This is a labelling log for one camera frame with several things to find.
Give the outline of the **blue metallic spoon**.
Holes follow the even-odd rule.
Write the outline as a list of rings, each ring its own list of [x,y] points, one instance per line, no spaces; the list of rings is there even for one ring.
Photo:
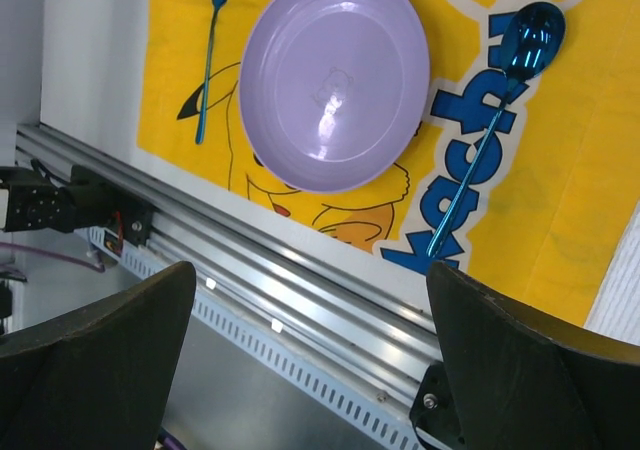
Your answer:
[[[541,74],[553,62],[563,43],[565,33],[564,13],[557,5],[550,2],[530,3],[512,16],[502,35],[499,48],[499,67],[506,81],[505,91],[491,121],[483,125],[484,136],[461,179],[456,194],[433,234],[426,250],[428,257],[435,258],[439,255],[471,181],[498,128],[499,120],[510,104],[515,91]]]

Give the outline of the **blue metallic fork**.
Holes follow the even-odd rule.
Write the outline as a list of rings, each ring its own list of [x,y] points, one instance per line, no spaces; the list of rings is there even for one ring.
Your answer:
[[[211,79],[211,70],[214,52],[215,27],[220,10],[225,6],[227,0],[211,0],[212,1],[212,17],[210,22],[209,37],[207,42],[207,53],[205,61],[205,75],[203,79],[201,92],[201,106],[199,110],[198,124],[195,134],[195,144],[201,145],[204,142],[206,125],[207,125],[207,106],[209,98],[209,85]]]

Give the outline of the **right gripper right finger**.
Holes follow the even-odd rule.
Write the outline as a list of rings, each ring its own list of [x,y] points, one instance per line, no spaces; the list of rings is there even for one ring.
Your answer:
[[[442,262],[426,286],[468,449],[636,449],[639,348],[507,297]]]

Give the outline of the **purple plastic plate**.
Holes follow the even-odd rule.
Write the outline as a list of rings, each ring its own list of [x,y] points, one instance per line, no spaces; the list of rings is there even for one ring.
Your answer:
[[[409,0],[272,0],[242,58],[245,134],[287,186],[349,191],[406,149],[429,77],[426,35]]]

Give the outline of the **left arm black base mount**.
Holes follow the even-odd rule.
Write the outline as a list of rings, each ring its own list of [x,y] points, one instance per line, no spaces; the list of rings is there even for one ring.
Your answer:
[[[125,243],[146,243],[154,213],[149,202],[81,165],[73,166],[64,180],[36,159],[31,164],[1,169],[2,231],[72,233],[101,227],[109,231],[104,246],[116,255]]]

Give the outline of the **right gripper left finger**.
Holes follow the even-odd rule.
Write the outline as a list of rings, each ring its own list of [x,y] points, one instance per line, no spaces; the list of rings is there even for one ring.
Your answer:
[[[178,262],[1,339],[4,449],[151,449],[196,291]]]

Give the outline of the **yellow pikachu cloth placemat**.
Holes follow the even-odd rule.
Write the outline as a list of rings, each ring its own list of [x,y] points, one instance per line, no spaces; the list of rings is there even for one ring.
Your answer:
[[[228,0],[215,27],[207,125],[195,144],[210,0],[150,0],[139,146],[331,238],[423,273],[505,80],[497,43],[532,0],[410,0],[426,30],[433,87],[399,161],[365,187],[289,188],[252,155],[237,83],[270,0]],[[570,322],[583,323],[639,200],[639,0],[547,0],[567,21],[561,52],[518,89],[474,176],[441,258]]]

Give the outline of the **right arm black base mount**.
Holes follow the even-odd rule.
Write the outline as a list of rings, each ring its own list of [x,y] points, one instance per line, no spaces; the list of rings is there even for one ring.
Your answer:
[[[414,434],[424,449],[466,449],[444,364],[431,364],[409,411]]]

